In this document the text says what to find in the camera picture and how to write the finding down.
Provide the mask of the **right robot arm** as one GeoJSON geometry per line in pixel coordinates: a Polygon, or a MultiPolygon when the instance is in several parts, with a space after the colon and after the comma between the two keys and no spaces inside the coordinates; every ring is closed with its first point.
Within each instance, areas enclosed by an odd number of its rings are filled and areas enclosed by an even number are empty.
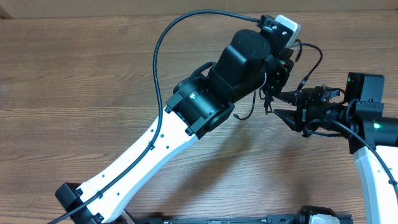
{"type": "Polygon", "coordinates": [[[316,86],[276,97],[295,107],[274,110],[302,136],[348,140],[363,190],[367,223],[397,223],[397,118],[383,115],[384,76],[350,72],[346,88],[316,86]]]}

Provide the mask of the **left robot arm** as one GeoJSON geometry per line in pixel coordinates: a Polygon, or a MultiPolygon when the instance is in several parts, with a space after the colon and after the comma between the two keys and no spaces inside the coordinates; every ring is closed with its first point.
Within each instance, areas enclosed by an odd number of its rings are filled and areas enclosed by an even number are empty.
{"type": "Polygon", "coordinates": [[[105,170],[55,193],[75,223],[110,223],[171,158],[227,120],[235,104],[258,88],[278,94],[293,67],[288,30],[239,30],[217,62],[182,80],[150,128],[105,170]]]}

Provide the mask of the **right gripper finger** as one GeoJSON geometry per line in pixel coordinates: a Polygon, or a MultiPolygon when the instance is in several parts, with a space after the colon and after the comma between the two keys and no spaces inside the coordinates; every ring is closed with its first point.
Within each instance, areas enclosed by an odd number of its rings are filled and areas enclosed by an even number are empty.
{"type": "Polygon", "coordinates": [[[277,115],[292,131],[301,132],[302,125],[299,121],[299,114],[293,110],[275,109],[274,114],[277,115]]]}
{"type": "Polygon", "coordinates": [[[300,90],[281,92],[275,97],[290,105],[296,105],[300,95],[300,90]]]}

